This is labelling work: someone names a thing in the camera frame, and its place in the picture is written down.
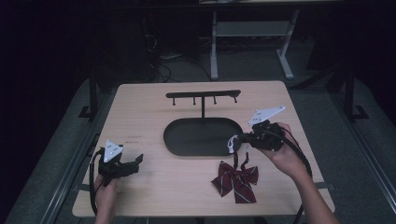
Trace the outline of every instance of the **metal stand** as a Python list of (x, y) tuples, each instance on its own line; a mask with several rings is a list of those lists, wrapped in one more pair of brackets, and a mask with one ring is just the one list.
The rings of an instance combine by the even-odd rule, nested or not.
[(212, 51), (210, 53), (211, 79), (219, 79), (218, 59), (216, 53), (217, 36), (284, 36), (281, 49), (277, 49), (277, 57), (287, 79), (293, 79), (293, 73), (286, 59), (299, 9), (294, 10), (290, 21), (217, 21), (217, 11), (213, 12)]
[[(173, 99), (176, 105), (176, 98), (201, 97), (200, 118), (181, 118), (169, 123), (163, 132), (163, 141), (166, 148), (174, 155), (183, 156), (229, 156), (227, 143), (236, 134), (242, 133), (242, 128), (232, 119), (227, 118), (207, 118), (205, 116), (205, 98), (213, 98), (216, 104), (216, 97), (231, 96), (235, 103), (236, 97), (241, 91), (197, 91), (197, 92), (169, 92), (166, 97)], [(235, 143), (235, 151), (239, 149), (241, 143)]]
[(351, 68), (347, 65), (347, 63), (338, 63), (326, 69), (325, 71), (309, 78), (308, 80), (296, 85), (289, 87), (289, 90), (301, 90), (309, 85), (321, 80), (324, 77), (332, 76), (329, 83), (326, 85), (326, 88), (329, 92), (339, 92), (341, 87), (345, 86), (345, 98), (344, 98), (344, 111), (347, 117), (351, 121), (355, 121), (355, 119), (368, 119), (367, 113), (364, 111), (361, 105), (355, 105), (355, 108), (358, 110), (357, 114), (354, 114), (353, 109), (353, 93), (354, 93), (354, 81), (355, 78), (353, 76), (353, 72)]
[(79, 118), (89, 118), (90, 122), (94, 119), (96, 113), (97, 113), (97, 108), (98, 108), (98, 103), (97, 103), (97, 89), (96, 89), (96, 79), (95, 75), (93, 72), (91, 72), (90, 75), (90, 106), (84, 106), (81, 109), (81, 112), (79, 113), (78, 117)]

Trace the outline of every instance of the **black oval tray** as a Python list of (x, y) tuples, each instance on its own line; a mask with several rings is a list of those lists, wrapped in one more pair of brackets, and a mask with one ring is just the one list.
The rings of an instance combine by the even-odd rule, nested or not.
[[(170, 152), (177, 156), (229, 156), (228, 140), (242, 133), (241, 127), (226, 118), (176, 119), (163, 132)], [(233, 141), (234, 150), (241, 147)]]

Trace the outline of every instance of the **wooden table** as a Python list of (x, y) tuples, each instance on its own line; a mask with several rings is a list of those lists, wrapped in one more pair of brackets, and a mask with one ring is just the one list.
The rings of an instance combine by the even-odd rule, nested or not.
[[(296, 114), (285, 85), (280, 81), (202, 82), (121, 85), (109, 111), (96, 150), (110, 140), (124, 145), (121, 162), (134, 161), (141, 153), (144, 160), (139, 173), (119, 182), (117, 215), (127, 217), (222, 217), (295, 215), (301, 199), (291, 179), (255, 148), (249, 149), (247, 165), (259, 167), (259, 181), (252, 186), (256, 203), (237, 204), (233, 192), (221, 198), (211, 180), (218, 175), (220, 161), (233, 164), (232, 156), (179, 157), (169, 152), (163, 131), (175, 119), (199, 118), (200, 102), (165, 97), (177, 91), (240, 90), (236, 104), (231, 97), (217, 98), (214, 105), (206, 101), (208, 118), (222, 117), (236, 121), (244, 132), (250, 132), (248, 120), (256, 109), (284, 105), (286, 109), (270, 120), (288, 123), (304, 154), (311, 163), (315, 182), (323, 182), (304, 129)], [(238, 151), (245, 159), (243, 147)], [(88, 184), (88, 172), (83, 184)], [(334, 210), (327, 189), (319, 190)], [(73, 207), (77, 217), (93, 217), (88, 191), (80, 190)]]

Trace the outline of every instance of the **person's arm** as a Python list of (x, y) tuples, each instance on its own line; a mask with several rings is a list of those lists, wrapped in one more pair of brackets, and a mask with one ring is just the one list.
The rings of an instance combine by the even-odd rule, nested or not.
[[(290, 132), (289, 125), (278, 124)], [(285, 132), (285, 137), (293, 142), (288, 132)], [(259, 151), (267, 156), (278, 170), (288, 175), (294, 181), (303, 201), (305, 216), (309, 224), (339, 223), (329, 206), (321, 197), (311, 176), (305, 170), (303, 162), (297, 157), (293, 149), (287, 144), (284, 144), (279, 151), (264, 149), (259, 149)]]
[(112, 179), (106, 186), (102, 186), (103, 177), (98, 175), (95, 180), (97, 214), (95, 224), (109, 224), (116, 215), (115, 202), (117, 199), (117, 185), (119, 178)]

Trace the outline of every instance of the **plaid bow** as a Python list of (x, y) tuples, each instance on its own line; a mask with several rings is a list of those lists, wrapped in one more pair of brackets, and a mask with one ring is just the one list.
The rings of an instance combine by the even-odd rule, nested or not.
[(236, 170), (238, 167), (238, 155), (236, 152), (233, 154), (233, 161), (233, 167), (224, 161), (220, 162), (219, 176), (212, 180), (212, 183), (218, 189), (221, 197), (233, 189), (236, 203), (255, 203), (256, 198), (249, 183), (257, 184), (259, 179), (257, 166), (245, 168), (245, 164), (248, 163), (248, 153), (245, 162), (241, 165), (241, 171)]

